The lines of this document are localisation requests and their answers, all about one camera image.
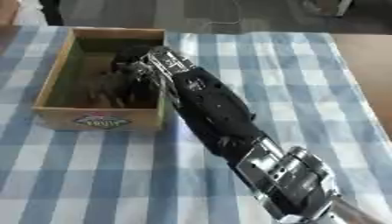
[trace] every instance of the robotic arm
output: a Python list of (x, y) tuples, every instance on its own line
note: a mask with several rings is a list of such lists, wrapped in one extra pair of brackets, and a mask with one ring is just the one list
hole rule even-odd
[(283, 150), (252, 121), (256, 115), (227, 86), (165, 46), (132, 64), (165, 85), (193, 133), (245, 183), (279, 223), (375, 224), (339, 195), (332, 170), (306, 149)]

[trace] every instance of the tablecloth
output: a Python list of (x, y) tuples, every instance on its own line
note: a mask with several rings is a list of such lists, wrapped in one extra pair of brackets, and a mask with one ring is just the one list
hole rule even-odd
[[(31, 106), (68, 28), (22, 27), (0, 57), (0, 219), (21, 224), (273, 223), (168, 108), (158, 133), (54, 131)], [(391, 145), (330, 35), (166, 33), (285, 150), (335, 171), (346, 199), (392, 218)]]

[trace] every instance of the table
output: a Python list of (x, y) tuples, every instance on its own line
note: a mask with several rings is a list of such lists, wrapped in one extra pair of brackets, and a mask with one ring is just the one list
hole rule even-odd
[[(4, 223), (270, 223), (170, 108), (155, 134), (42, 127), (31, 105), (66, 32), (20, 27), (4, 41)], [(302, 145), (323, 158), (351, 203), (392, 218), (390, 142), (330, 35), (170, 32), (166, 44), (227, 83), (286, 150)]]

